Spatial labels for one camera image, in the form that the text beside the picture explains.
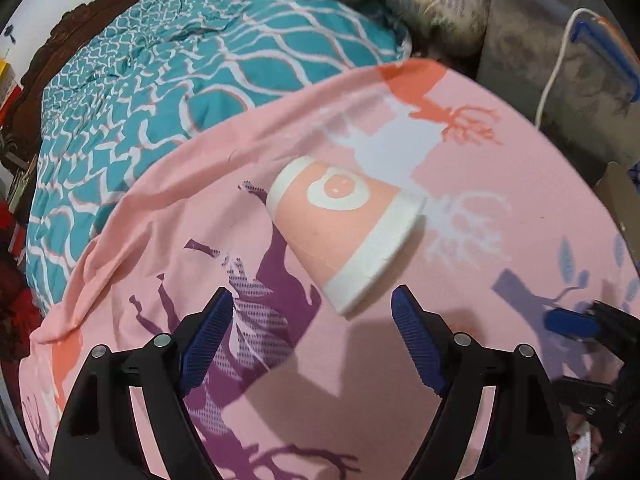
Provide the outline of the pink white paper cup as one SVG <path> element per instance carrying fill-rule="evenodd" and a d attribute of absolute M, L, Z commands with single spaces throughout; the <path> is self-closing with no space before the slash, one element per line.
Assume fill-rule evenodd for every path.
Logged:
<path fill-rule="evenodd" d="M 280 171 L 266 200 L 288 247 L 343 316 L 385 273 L 424 205 L 423 196 L 309 156 Z"/>

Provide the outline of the teal white patterned bedsheet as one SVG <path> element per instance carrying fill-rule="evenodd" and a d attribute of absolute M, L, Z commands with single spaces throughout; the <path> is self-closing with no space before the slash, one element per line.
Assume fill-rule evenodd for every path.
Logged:
<path fill-rule="evenodd" d="M 408 58 L 384 4 L 140 0 L 46 85 L 26 234 L 37 307 L 63 297 L 116 204 L 204 130 L 353 68 Z"/>

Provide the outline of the pink deer print blanket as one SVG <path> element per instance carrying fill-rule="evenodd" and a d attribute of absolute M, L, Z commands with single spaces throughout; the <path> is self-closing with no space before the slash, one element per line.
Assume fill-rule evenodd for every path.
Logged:
<path fill-rule="evenodd" d="M 93 347 L 139 348 L 222 287 L 232 323 L 186 407 L 224 478 L 398 479 L 439 404 L 392 318 L 400 284 L 551 377 L 617 366 L 547 311 L 639 310 L 610 214 L 525 117 L 431 61 L 360 68 L 198 134 L 125 193 L 21 362 L 36 456 Z"/>

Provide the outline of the dark carved wooden headboard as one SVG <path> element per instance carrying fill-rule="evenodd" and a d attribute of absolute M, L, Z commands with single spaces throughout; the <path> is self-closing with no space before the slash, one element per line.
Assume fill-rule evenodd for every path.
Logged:
<path fill-rule="evenodd" d="M 16 174 L 28 166 L 40 144 L 44 88 L 91 39 L 140 0 L 93 0 L 63 14 L 21 79 L 22 92 L 1 127 L 1 165 Z"/>

